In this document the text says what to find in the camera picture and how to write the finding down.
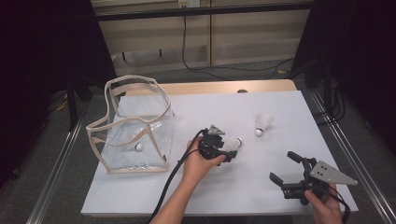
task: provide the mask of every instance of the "power cord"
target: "power cord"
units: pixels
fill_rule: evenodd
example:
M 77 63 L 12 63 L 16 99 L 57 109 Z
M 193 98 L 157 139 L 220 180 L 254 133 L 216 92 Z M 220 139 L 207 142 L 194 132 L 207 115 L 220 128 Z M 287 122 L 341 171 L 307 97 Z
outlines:
M 341 90 L 339 89 L 339 87 L 335 88 L 334 94 L 333 94 L 333 98 L 334 98 L 334 105 L 332 106 L 332 110 L 338 108 L 337 112 L 333 114 L 332 118 L 329 118 L 328 120 L 322 121 L 317 123 L 318 126 L 320 125 L 324 125 L 324 124 L 331 124 L 333 122 L 337 122 L 339 120 L 341 120 L 346 113 L 346 103 L 345 103 L 345 99 L 344 99 L 344 94 L 341 92 Z M 325 111 L 325 112 L 320 112 L 318 114 L 314 114 L 314 118 L 318 119 L 321 116 L 324 116 L 325 114 L 329 113 L 329 111 Z
M 209 67 L 201 67 L 201 68 L 191 68 L 191 67 L 189 67 L 187 65 L 186 59 L 185 59 L 186 32 L 187 32 L 187 22 L 186 22 L 186 20 L 187 20 L 187 17 L 184 16 L 183 18 L 184 18 L 184 32 L 183 32 L 183 47 L 182 47 L 182 51 L 181 51 L 181 58 L 182 58 L 184 66 L 188 70 L 190 70 L 191 72 L 207 74 L 207 75 L 210 75 L 212 77 L 216 77 L 216 78 L 219 78 L 219 79 L 222 79 L 222 80 L 232 81 L 231 79 L 228 79 L 226 77 L 219 77 L 219 76 L 217 76 L 215 74 L 212 74 L 212 73 L 209 73 L 209 72 L 206 72 L 206 71 L 203 71 L 203 70 L 206 70 L 206 69 L 231 69 L 231 70 L 246 71 L 246 72 L 262 72 L 262 71 L 266 71 L 266 70 L 270 70 L 270 69 L 275 68 L 275 70 L 274 70 L 274 72 L 273 72 L 273 74 L 271 76 L 264 78 L 264 79 L 269 79 L 269 78 L 273 77 L 276 74 L 276 70 L 281 64 L 289 62 L 289 61 L 294 59 L 294 57 L 291 57 L 291 58 L 288 58 L 287 60 L 284 60 L 284 61 L 282 61 L 282 62 L 280 62 L 280 63 L 278 63 L 278 64 L 276 64 L 274 66 L 270 66 L 270 67 L 266 67 L 266 68 L 260 68 L 260 69 L 246 69 L 246 68 L 237 68 L 237 67 L 228 67 L 228 66 L 216 66 L 216 67 L 209 66 Z
M 199 131 L 194 138 L 191 140 L 191 143 L 189 145 L 189 147 L 186 149 L 186 152 L 184 152 L 183 156 L 181 157 L 180 161 L 177 162 L 177 165 L 175 166 L 175 168 L 173 169 L 172 173 L 169 175 L 168 180 L 165 183 L 165 186 L 163 187 L 163 193 L 161 194 L 160 200 L 157 203 L 157 206 L 154 209 L 154 212 L 151 214 L 150 218 L 148 219 L 148 224 L 151 222 L 151 220 L 158 214 L 158 212 L 160 211 L 161 205 L 163 204 L 163 199 L 165 198 L 166 195 L 166 191 L 168 191 L 169 185 L 172 182 L 172 179 L 174 178 L 175 174 L 177 173 L 178 169 L 180 168 L 180 166 L 183 164 L 183 162 L 190 156 L 191 153 L 195 152 L 198 149 L 195 149 L 194 151 L 190 151 L 192 145 L 194 144 L 194 142 L 196 141 L 196 139 L 198 138 L 198 136 L 201 133 L 204 133 L 205 130 L 201 130 Z

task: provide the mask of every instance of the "human hand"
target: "human hand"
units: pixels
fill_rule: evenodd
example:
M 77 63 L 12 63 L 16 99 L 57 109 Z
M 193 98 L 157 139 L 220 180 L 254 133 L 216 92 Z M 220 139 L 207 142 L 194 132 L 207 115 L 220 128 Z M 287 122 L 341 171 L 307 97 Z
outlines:
M 201 156 L 198 150 L 198 143 L 202 140 L 202 136 L 198 137 L 193 143 L 190 156 L 184 162 L 182 181 L 198 185 L 198 183 L 207 175 L 210 168 L 219 165 L 225 160 L 225 156 L 221 155 L 212 160 L 207 160 Z
M 329 192 L 337 195 L 335 185 L 330 184 Z M 317 224 L 339 224 L 343 223 L 341 218 L 340 203 L 325 194 L 319 199 L 311 190 L 304 192 L 306 199 L 312 204 L 314 220 Z

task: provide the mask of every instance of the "transparent bag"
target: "transparent bag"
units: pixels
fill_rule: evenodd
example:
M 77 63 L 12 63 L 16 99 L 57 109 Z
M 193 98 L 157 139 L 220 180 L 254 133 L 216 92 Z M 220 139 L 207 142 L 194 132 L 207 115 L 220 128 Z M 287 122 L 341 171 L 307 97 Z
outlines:
M 115 78 L 105 85 L 105 99 L 106 115 L 88 125 L 87 133 L 94 154 L 107 171 L 167 171 L 174 113 L 155 79 Z

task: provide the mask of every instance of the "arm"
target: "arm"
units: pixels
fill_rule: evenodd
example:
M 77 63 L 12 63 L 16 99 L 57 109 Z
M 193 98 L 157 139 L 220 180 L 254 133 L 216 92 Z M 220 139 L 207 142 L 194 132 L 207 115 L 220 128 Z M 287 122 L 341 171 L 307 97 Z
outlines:
M 329 188 L 329 192 L 337 195 L 336 192 Z M 306 199 L 312 204 L 314 220 L 317 224 L 342 224 L 340 203 L 334 198 L 326 196 L 320 200 L 311 190 L 304 192 Z
M 191 151 L 198 149 L 198 142 L 201 139 L 202 137 L 194 142 Z M 187 203 L 199 182 L 207 175 L 210 168 L 220 164 L 224 159 L 225 156 L 219 156 L 208 161 L 198 151 L 192 152 L 184 162 L 183 177 L 175 192 L 150 223 L 180 223 Z

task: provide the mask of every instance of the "wall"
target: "wall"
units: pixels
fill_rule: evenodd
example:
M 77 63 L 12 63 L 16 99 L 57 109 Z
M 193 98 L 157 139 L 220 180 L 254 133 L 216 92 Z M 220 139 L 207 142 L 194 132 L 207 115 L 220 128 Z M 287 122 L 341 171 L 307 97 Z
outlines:
M 238 6 L 279 2 L 277 0 L 216 0 L 212 1 L 212 6 Z M 209 0 L 201 1 L 201 7 L 209 6 L 209 4 Z M 94 10 L 97 13 L 103 13 L 176 7 L 177 1 L 167 1 L 95 7 Z M 188 17 L 186 46 L 206 46 L 208 60 L 210 60 L 209 55 L 212 55 L 212 63 L 216 63 L 219 59 L 224 60 L 221 58 L 224 55 L 221 49 L 225 45 L 238 46 L 248 44 L 256 46 L 260 43 L 280 41 L 279 46 L 282 46 L 282 41 L 292 39 L 295 42 L 297 39 L 297 43 L 293 42 L 294 44 L 288 47 L 289 54 L 293 54 L 297 49 L 298 39 L 302 35 L 308 12 L 308 10 L 298 10 Z M 100 26 L 110 53 L 148 49 L 180 49 L 182 46 L 183 18 L 101 21 Z M 263 50 L 262 56 L 265 56 L 266 53 L 268 51 Z

